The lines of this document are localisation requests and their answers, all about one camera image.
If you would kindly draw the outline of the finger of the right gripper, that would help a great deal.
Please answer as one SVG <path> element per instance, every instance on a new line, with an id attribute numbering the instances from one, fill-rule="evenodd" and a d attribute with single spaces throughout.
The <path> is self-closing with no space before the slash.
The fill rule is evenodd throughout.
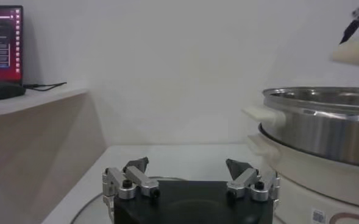
<path id="1" fill-rule="evenodd" d="M 347 26 L 347 28 L 344 30 L 343 37 L 342 37 L 341 41 L 339 42 L 339 44 L 343 44 L 343 43 L 347 42 L 359 28 L 359 7 L 357 7 L 352 12 L 352 17 L 353 17 L 353 20 Z"/>

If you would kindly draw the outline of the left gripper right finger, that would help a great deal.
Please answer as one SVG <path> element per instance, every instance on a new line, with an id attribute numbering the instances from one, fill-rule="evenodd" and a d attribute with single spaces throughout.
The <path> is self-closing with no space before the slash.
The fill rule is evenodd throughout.
<path id="1" fill-rule="evenodd" d="M 276 172 L 261 173 L 249 163 L 226 159 L 232 177 L 227 182 L 226 196 L 229 202 L 244 198 L 247 194 L 257 202 L 279 202 L 280 177 Z"/>

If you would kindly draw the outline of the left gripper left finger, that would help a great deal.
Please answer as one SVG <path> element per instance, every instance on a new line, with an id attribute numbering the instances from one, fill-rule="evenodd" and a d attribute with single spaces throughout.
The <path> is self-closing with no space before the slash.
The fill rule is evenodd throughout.
<path id="1" fill-rule="evenodd" d="M 103 196 L 131 200 L 137 196 L 139 190 L 145 197 L 159 198 L 159 182 L 145 175 L 148 164 L 148 158 L 144 157 L 129 161 L 121 170 L 116 167 L 106 168 L 102 174 Z"/>

